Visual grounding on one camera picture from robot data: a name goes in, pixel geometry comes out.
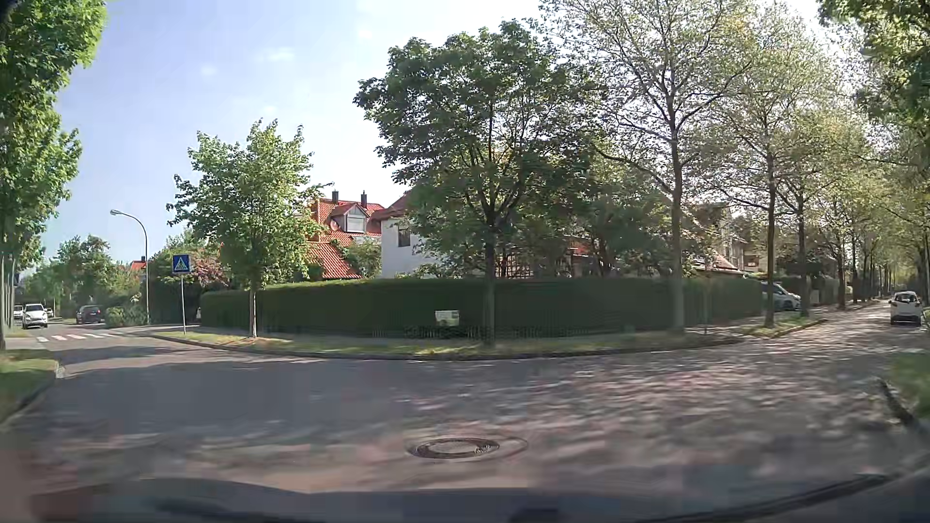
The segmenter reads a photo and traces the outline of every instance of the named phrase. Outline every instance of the street lamp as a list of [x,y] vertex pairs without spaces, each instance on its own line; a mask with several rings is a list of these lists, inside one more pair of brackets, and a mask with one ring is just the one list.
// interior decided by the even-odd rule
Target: street lamp
[[152,324],[152,316],[149,313],[149,234],[145,232],[145,225],[142,225],[142,222],[138,218],[131,214],[126,214],[122,210],[116,210],[115,208],[110,209],[110,214],[114,216],[128,216],[135,220],[139,227],[142,228],[142,235],[145,236],[145,323],[146,325]]

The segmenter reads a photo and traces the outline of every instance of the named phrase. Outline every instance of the car hood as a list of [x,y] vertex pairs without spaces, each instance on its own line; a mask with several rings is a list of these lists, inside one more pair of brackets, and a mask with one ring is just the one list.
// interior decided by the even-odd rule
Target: car hood
[[[701,500],[633,494],[604,496],[538,489],[429,489],[343,491],[305,494],[231,481],[153,478],[33,497],[43,520],[133,523],[164,521],[287,521],[293,523],[487,523],[510,521],[585,521],[589,523],[656,523],[662,521],[750,521],[770,523],[789,511],[831,506],[861,498],[888,485],[891,478],[861,475],[846,481],[804,489],[796,495],[739,506],[708,506]],[[870,506],[891,506],[867,500]],[[819,521],[824,514],[813,519]],[[873,519],[856,519],[856,522]]]

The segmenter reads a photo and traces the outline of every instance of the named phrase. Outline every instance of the zebra crossing stripes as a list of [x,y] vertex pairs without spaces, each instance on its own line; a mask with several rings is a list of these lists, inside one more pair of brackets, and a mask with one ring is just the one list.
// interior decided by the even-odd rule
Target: zebra crossing stripes
[[35,340],[40,343],[48,343],[52,341],[56,342],[71,342],[73,340],[86,340],[87,338],[96,338],[98,340],[105,340],[106,338],[121,338],[120,334],[111,334],[110,332],[101,332],[100,334],[94,332],[81,332],[81,334],[53,334],[49,337],[45,336],[36,336]]

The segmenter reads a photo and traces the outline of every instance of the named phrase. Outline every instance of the parked car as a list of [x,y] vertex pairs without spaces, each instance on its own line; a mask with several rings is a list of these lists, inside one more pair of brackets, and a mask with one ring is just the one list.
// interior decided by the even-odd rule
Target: parked car
[[892,325],[895,325],[899,321],[913,322],[917,325],[921,324],[921,320],[923,319],[923,306],[921,305],[920,297],[917,296],[917,293],[913,290],[896,292],[895,296],[893,296],[891,300],[888,300],[888,304],[891,305],[889,312],[891,313]]
[[[762,283],[762,299],[766,300],[768,296],[768,282]],[[801,296],[788,292],[781,284],[772,285],[775,294],[776,311],[797,311],[801,308]]]
[[102,323],[103,311],[97,305],[84,305],[77,311],[77,323]]
[[48,327],[48,315],[46,307],[42,303],[27,303],[22,313],[22,327]]

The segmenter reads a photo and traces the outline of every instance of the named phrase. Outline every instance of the white car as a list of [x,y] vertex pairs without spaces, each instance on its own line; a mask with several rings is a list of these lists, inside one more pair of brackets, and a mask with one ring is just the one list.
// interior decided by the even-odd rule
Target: white car
[[27,303],[22,311],[22,327],[28,329],[35,326],[48,327],[46,307],[42,303]]
[[923,319],[923,306],[921,305],[920,297],[918,297],[917,293],[913,290],[896,292],[895,296],[892,297],[891,300],[888,300],[888,304],[891,305],[889,311],[891,313],[892,325],[895,325],[899,321],[910,321],[917,325],[921,324],[921,320]]
[[[768,282],[762,283],[762,299],[767,300]],[[775,294],[776,311],[797,311],[801,309],[801,296],[788,292],[781,284],[776,283],[772,286],[772,293]]]

